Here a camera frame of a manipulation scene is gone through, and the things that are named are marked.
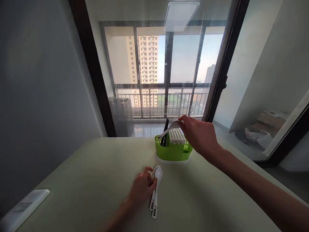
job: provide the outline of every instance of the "utensil holder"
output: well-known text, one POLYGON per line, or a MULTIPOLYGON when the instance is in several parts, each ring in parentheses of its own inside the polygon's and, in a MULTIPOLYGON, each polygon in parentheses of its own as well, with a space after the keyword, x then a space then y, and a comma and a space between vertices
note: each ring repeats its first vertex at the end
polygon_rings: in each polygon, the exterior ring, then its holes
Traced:
POLYGON ((169 135, 167 134, 166 147, 162 147, 161 139, 154 138, 156 158, 161 163, 167 164, 186 164, 190 161, 190 154, 193 147, 186 140, 185 144, 170 143, 169 135))

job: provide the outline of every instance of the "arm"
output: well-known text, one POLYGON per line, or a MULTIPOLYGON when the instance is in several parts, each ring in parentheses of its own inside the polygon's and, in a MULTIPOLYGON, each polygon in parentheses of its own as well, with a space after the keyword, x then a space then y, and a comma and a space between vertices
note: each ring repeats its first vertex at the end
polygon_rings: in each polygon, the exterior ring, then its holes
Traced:
POLYGON ((142 203, 150 198, 152 192, 157 187, 157 178, 153 181, 148 170, 153 171, 151 167, 145 167, 144 172, 140 173, 131 188, 129 196, 121 204, 116 215, 109 223, 105 232, 121 231, 129 219, 142 203))
POLYGON ((308 231, 309 208, 257 174, 217 142, 214 126, 183 115, 186 139, 208 162, 229 176, 282 231, 308 231))

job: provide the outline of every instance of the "table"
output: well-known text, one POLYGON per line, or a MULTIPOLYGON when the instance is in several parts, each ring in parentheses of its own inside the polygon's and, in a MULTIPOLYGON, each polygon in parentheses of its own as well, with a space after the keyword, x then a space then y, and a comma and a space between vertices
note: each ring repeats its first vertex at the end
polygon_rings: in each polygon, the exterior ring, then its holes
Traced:
MULTIPOLYGON (((299 199, 233 146, 220 138, 218 142, 299 199)), ((280 231, 238 185, 195 151, 188 164, 161 164, 155 159, 154 138, 98 138, 36 187, 51 193, 18 232, 98 231, 117 211, 139 172, 158 164, 163 179, 157 218, 151 217, 147 202, 125 231, 280 231)))

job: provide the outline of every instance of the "metal railing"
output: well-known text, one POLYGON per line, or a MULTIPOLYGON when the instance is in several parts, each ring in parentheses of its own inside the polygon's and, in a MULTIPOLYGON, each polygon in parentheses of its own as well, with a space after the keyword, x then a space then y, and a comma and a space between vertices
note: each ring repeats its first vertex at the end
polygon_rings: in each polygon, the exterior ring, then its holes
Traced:
MULTIPOLYGON (((144 118, 162 118, 164 117, 165 110, 165 97, 164 93, 142 93, 142 107, 140 102, 140 94, 118 93, 119 98, 129 98, 131 100, 132 114, 135 118, 140 118, 143 113, 144 118)), ((202 117, 206 104, 208 93, 197 92, 193 95, 190 116, 202 117)), ((167 101, 167 117, 180 117, 183 114, 189 114, 190 101, 192 93, 181 92, 169 93, 167 101)))

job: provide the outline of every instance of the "plastic spoon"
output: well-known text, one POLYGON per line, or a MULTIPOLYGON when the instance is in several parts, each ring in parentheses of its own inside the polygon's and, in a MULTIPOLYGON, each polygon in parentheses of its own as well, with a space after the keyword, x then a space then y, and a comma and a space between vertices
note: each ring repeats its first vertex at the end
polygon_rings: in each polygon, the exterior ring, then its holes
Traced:
POLYGON ((158 188, 159 184, 162 180, 163 172, 161 168, 157 168, 157 170, 154 173, 154 177, 158 178, 157 187, 155 188, 155 197, 154 197, 154 210, 152 211, 152 217, 156 218, 158 213, 158 188))
MULTIPOLYGON (((154 168, 154 180, 155 180, 155 171, 158 169, 158 168, 161 168, 160 165, 157 165, 155 168, 154 168)), ((152 193, 152 198, 151 198, 151 202, 150 202, 150 211, 152 211, 154 209, 154 204, 155 204, 155 190, 153 191, 152 193)))
POLYGON ((160 136, 157 137, 157 139, 162 138, 163 136, 165 136, 165 134, 170 130, 170 129, 175 129, 175 128, 180 128, 179 124, 177 122, 180 122, 183 124, 183 121, 180 120, 174 120, 172 121, 172 123, 170 124, 169 128, 167 130, 165 130, 160 136))

